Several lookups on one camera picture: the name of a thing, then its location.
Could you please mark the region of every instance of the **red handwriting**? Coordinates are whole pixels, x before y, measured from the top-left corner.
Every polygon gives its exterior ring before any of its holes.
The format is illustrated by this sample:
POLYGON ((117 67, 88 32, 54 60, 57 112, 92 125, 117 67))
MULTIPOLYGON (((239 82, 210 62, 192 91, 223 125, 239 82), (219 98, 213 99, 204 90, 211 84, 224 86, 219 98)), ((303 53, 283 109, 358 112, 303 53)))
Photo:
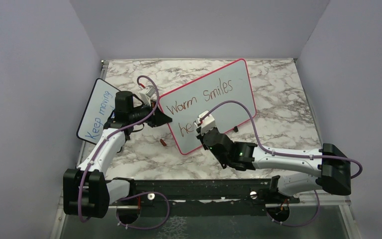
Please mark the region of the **red handwriting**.
POLYGON ((166 106, 166 108, 168 108, 168 110, 171 112, 171 114, 174 115, 174 112, 178 113, 178 111, 183 111, 183 110, 188 109, 190 106, 192 106, 192 102, 194 100, 197 103, 197 98, 192 97, 191 100, 185 101, 184 103, 182 103, 180 105, 178 105, 178 102, 175 101, 175 106, 171 106, 171 108, 166 106))
POLYGON ((214 90, 212 90, 211 92, 208 90, 203 91, 203 95, 207 96, 207 98, 204 100, 209 101, 209 100, 212 100, 213 98, 216 98, 216 95, 220 96, 232 91, 233 88, 230 85, 230 82, 231 80, 229 80, 228 83, 222 82, 222 80, 219 78, 219 86, 217 88, 214 88, 214 90))
POLYGON ((185 125, 185 127, 181 127, 181 124, 178 123, 178 126, 179 126, 179 129, 181 130, 181 135, 182 135, 182 137, 184 136, 184 132, 182 131, 183 129, 185 130, 185 132, 186 132, 187 134, 190 133, 190 132, 194 132, 194 130, 192 129, 192 124, 190 124, 190 123, 187 123, 187 124, 185 125))

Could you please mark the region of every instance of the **red-bordered whiteboard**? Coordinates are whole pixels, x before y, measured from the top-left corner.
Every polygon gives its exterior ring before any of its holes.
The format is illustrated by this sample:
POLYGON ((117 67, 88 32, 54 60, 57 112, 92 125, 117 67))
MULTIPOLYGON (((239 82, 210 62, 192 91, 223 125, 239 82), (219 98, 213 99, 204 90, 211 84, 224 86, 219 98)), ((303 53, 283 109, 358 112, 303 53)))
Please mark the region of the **red-bordered whiteboard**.
MULTIPOLYGON (((193 122, 198 115, 227 100, 241 102, 256 115, 247 62, 238 59, 160 96, 159 108, 172 118, 168 124, 181 154, 201 147, 193 122)), ((212 113, 220 132, 227 132, 249 120, 237 104, 225 104, 212 113)))

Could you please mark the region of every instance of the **screw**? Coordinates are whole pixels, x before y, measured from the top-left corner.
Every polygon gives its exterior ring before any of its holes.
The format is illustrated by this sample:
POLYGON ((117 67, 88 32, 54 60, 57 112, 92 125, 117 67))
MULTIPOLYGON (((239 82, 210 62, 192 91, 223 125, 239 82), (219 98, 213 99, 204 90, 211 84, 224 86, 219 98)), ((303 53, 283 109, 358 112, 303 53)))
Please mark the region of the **screw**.
POLYGON ((257 192, 252 191, 252 192, 250 193, 250 198, 251 198, 251 199, 256 199, 256 198, 257 198, 257 192))
POLYGON ((154 199, 154 193, 147 194, 147 198, 152 201, 154 199))

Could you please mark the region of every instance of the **red marker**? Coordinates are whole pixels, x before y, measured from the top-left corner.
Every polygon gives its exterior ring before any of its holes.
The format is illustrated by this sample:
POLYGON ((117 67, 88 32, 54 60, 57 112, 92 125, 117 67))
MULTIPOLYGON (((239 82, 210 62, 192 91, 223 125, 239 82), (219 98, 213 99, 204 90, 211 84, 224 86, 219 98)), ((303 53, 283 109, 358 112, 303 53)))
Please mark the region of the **red marker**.
POLYGON ((162 143, 163 146, 166 146, 167 144, 163 141, 163 139, 160 139, 160 143, 162 143))

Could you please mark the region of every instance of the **whiteboard red frame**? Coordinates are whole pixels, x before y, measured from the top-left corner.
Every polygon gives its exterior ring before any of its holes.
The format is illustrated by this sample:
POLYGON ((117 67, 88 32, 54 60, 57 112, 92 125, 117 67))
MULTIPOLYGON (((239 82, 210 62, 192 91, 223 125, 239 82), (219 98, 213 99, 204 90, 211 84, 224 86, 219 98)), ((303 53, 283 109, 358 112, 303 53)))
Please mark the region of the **whiteboard red frame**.
MULTIPOLYGON (((205 75, 203 75, 203 76, 201 76, 201 77, 199 77, 199 78, 197 78, 197 79, 195 79, 195 80, 192 80, 192 81, 190 81, 190 82, 188 82, 188 83, 186 83, 186 84, 183 84, 182 86, 179 86, 178 88, 175 88, 175 89, 173 89, 173 90, 171 90, 171 91, 169 91, 169 92, 167 92, 167 93, 161 95, 161 96, 160 96, 160 99, 161 99, 162 97, 164 97, 164 96, 167 96, 168 94, 170 94, 170 93, 172 93, 172 92, 174 92, 174 91, 179 90, 179 89, 182 88, 182 87, 185 87, 185 86, 187 86, 187 85, 189 85, 189 84, 191 84, 191 83, 193 83, 193 82, 196 82, 196 81, 198 81, 198 80, 201 80, 201 79, 203 79, 204 77, 206 77, 206 76, 208 76, 208 75, 211 75, 211 74, 215 73, 216 71, 219 71, 219 70, 221 70, 221 69, 223 69, 223 68, 225 68, 225 67, 227 67, 227 66, 230 66, 230 65, 232 65, 232 64, 234 64, 234 63, 236 63, 236 62, 238 62, 238 61, 244 61, 244 63, 245 63, 245 68, 246 68, 246 70, 247 70, 248 81, 249 81, 249 83, 250 83, 251 95, 252 95, 252 97, 253 97, 253 103, 254 103, 254 109, 255 109, 255 113, 254 113, 254 115, 252 116, 252 118, 254 118, 254 117, 256 116, 256 114, 257 114, 257 107, 256 107, 256 102, 255 102, 255 100, 254 100, 253 87, 252 87, 252 85, 251 85, 251 79, 250 79, 250 73, 248 72, 247 61, 246 61, 245 59, 243 59, 243 58, 240 58, 240 59, 238 59, 238 60, 235 60, 235 61, 233 61, 233 62, 231 62, 231 63, 229 63, 229 64, 227 64, 227 65, 224 65, 224 66, 222 66, 222 67, 220 67, 220 68, 218 68, 218 69, 216 69, 216 70, 214 70, 214 71, 212 71, 212 72, 209 72, 209 73, 207 73, 207 74, 205 74, 205 75)), ((163 112, 163 108, 162 108, 162 106, 160 105, 160 102, 159 102, 159 109, 163 112)), ((242 125, 242 124, 248 122, 249 120, 250 120, 250 119, 247 119, 246 121, 240 123, 240 124, 237 125, 237 126, 240 126, 240 125, 242 125)), ((171 126, 170 126, 169 124, 168 124, 168 127, 169 127, 169 130, 171 131, 172 136, 174 137, 175 144, 177 145, 177 148, 178 148, 178 150, 179 150, 179 153, 181 153, 182 155, 190 154, 190 153, 192 153, 192 152, 194 152, 194 151, 196 151, 197 149, 199 149, 199 148, 202 147, 202 145, 201 145, 201 146, 199 146, 199 147, 197 147, 197 148, 191 150, 191 151, 188 152, 188 153, 182 153, 181 148, 180 148, 179 145, 178 145, 177 139, 175 138, 175 135, 174 135, 174 133, 172 132, 171 126)))

